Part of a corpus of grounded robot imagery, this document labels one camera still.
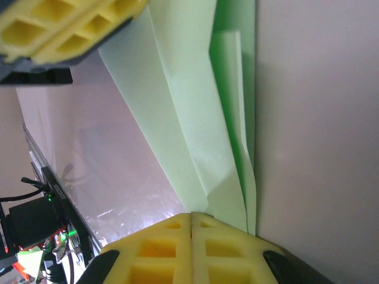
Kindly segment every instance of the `light green paper sheet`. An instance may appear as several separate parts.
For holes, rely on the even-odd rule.
[[[210,57],[245,200],[248,232],[255,235],[256,188],[246,144],[240,32],[227,31],[214,34]]]
[[[214,18],[214,33],[240,31],[243,90],[248,149],[254,166],[255,150],[255,0],[219,0]]]
[[[215,7],[216,0],[154,0],[100,55],[186,210],[246,231],[208,54]]]
[[[17,254],[19,264],[25,269],[24,272],[32,276],[38,277],[40,265],[42,261],[43,251],[39,248],[34,248],[33,251],[21,251]]]

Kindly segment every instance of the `white wall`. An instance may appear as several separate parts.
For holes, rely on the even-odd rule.
[[[258,1],[259,235],[379,283],[379,1]]]
[[[14,88],[0,88],[0,197],[22,195],[35,188],[20,182],[33,178],[23,115]],[[5,210],[19,202],[3,204]]]

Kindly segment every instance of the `black cable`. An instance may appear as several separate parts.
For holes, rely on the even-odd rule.
[[[72,254],[70,252],[70,247],[69,247],[69,236],[67,234],[67,239],[66,239],[66,247],[65,247],[65,252],[66,252],[66,255],[67,255],[67,258],[69,259],[69,267],[70,267],[70,284],[73,284],[75,278],[74,278],[74,272],[73,272],[73,258],[72,258]]]
[[[37,194],[40,194],[42,191],[43,191],[43,188],[41,188],[37,191],[28,193],[28,194],[24,194],[24,195],[13,196],[13,197],[3,197],[3,198],[0,198],[0,202],[19,201],[19,200],[27,199],[27,198],[33,197]]]
[[[21,179],[22,182],[24,183],[28,183],[30,185],[33,185],[35,188],[38,188],[37,191],[33,191],[33,192],[30,192],[28,194],[24,194],[24,195],[19,195],[19,196],[12,196],[12,197],[3,197],[3,198],[0,198],[0,203],[1,202],[11,202],[11,201],[20,201],[20,200],[24,200],[24,199],[27,199],[27,198],[31,198],[37,194],[40,194],[45,185],[41,182],[38,182],[36,180],[32,180],[32,179],[29,179],[27,177],[23,177]]]

